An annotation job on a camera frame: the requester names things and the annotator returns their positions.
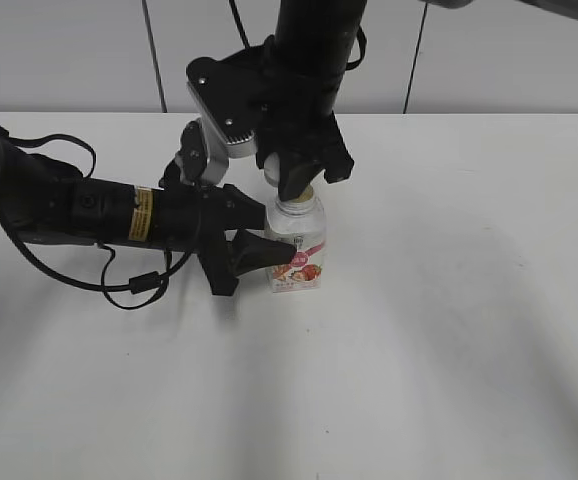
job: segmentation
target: white table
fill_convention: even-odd
[[[155,185],[191,115],[0,114]],[[578,116],[341,116],[319,291],[126,313],[0,231],[0,479],[578,479]],[[45,149],[88,167],[72,146]],[[271,195],[253,160],[226,181]],[[37,248],[95,281],[106,253]],[[160,269],[123,249],[112,280]]]

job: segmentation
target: clear bottle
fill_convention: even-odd
[[[273,292],[305,290],[320,286],[325,254],[326,218],[322,203],[309,186],[300,197],[281,202],[276,196],[267,205],[266,237],[291,243],[297,249],[288,265],[267,269]]]

